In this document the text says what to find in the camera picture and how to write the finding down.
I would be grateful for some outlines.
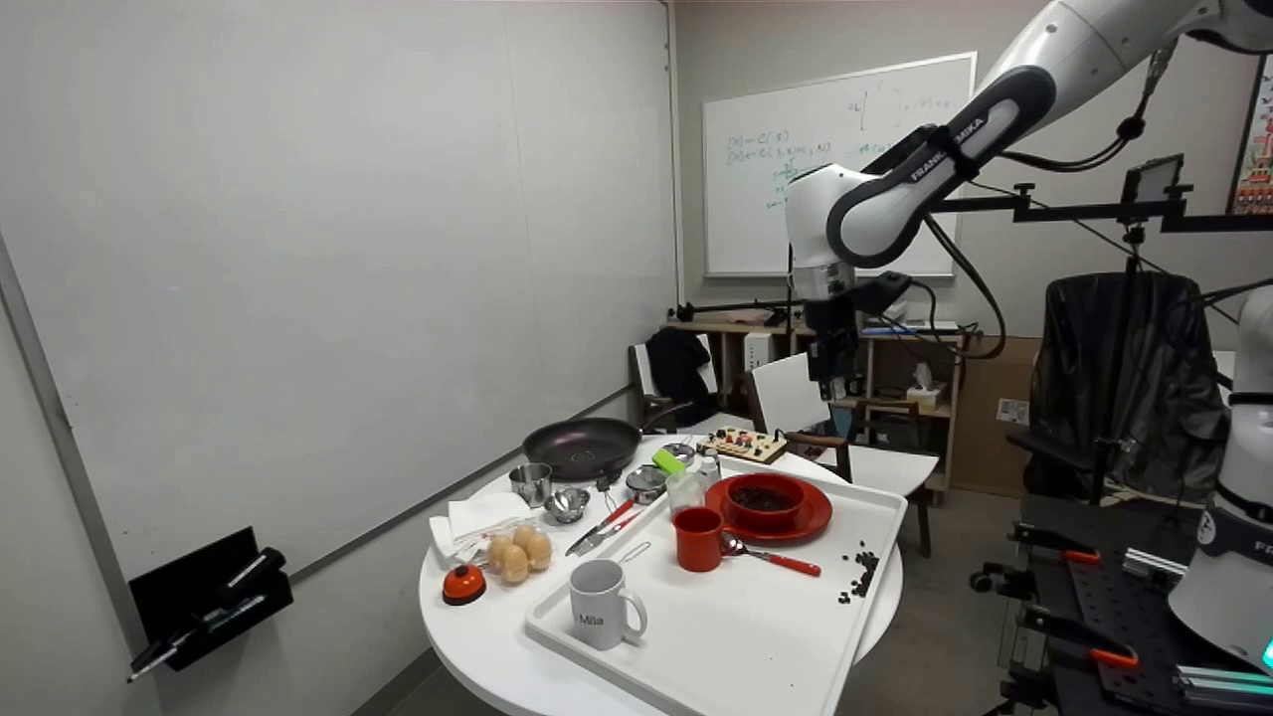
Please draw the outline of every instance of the black bracket on wall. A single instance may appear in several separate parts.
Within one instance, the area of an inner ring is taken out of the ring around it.
[[[240,528],[199,555],[160,567],[130,580],[130,601],[147,630],[147,648],[130,658],[128,686],[160,666],[184,674],[211,648],[291,604],[291,580],[280,551],[257,551]]]

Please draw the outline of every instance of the napkin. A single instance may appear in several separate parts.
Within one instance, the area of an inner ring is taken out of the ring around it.
[[[480,532],[524,518],[528,507],[516,495],[473,495],[467,502],[449,502],[445,518],[429,518],[429,539],[441,563],[469,563],[480,551]]]

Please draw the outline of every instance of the frying pan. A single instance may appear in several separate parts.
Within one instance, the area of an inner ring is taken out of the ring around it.
[[[554,483],[615,483],[636,443],[640,435],[627,422],[577,417],[534,430],[522,453],[554,465]]]

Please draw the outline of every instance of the red bowl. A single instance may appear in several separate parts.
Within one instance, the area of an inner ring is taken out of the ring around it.
[[[791,528],[801,518],[803,490],[782,474],[744,474],[724,483],[726,518],[756,532]]]

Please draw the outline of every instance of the floor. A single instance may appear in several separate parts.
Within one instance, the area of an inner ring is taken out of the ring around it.
[[[868,716],[974,716],[998,703],[998,677],[1014,646],[1014,604],[965,591],[981,563],[1010,563],[1008,543],[1019,502],[945,495],[929,508],[933,555],[915,555],[903,528],[905,592],[890,633],[847,679],[838,713]],[[494,716],[435,658],[423,658],[360,716]]]

